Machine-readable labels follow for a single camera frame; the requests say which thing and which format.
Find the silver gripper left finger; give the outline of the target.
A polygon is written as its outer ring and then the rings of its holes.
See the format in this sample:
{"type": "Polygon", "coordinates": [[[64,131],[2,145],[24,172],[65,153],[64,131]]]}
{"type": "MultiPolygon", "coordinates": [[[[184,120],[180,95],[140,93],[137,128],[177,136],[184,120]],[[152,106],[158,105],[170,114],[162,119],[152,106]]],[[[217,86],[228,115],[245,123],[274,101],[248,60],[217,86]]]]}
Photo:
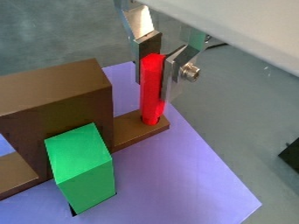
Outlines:
{"type": "Polygon", "coordinates": [[[161,51],[162,34],[154,29],[148,7],[136,0],[113,0],[125,28],[134,62],[134,81],[140,82],[140,60],[161,51]]]}

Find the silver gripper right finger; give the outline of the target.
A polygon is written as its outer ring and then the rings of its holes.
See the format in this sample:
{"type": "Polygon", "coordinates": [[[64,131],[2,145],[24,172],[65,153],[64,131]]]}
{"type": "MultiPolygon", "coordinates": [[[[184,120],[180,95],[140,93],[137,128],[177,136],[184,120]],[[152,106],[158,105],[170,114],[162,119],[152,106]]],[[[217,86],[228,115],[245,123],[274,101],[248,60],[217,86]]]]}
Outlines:
{"type": "Polygon", "coordinates": [[[162,62],[162,84],[160,97],[170,100],[170,95],[182,81],[196,81],[200,69],[193,65],[193,60],[206,47],[206,34],[196,28],[182,25],[180,40],[182,45],[165,55],[162,62]]]}

